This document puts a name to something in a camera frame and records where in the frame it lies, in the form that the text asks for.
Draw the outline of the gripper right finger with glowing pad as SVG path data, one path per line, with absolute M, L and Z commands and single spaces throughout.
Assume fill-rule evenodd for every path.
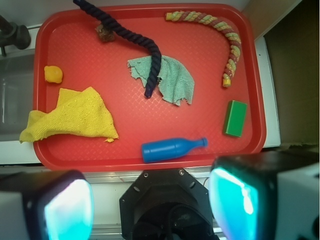
M 228 240 L 317 240 L 319 176 L 316 152 L 221 156 L 209 174 L 213 217 Z

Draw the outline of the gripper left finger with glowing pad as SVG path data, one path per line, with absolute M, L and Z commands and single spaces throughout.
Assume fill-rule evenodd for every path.
M 88 240 L 94 221 L 90 183 L 77 170 L 2 173 L 2 240 Z

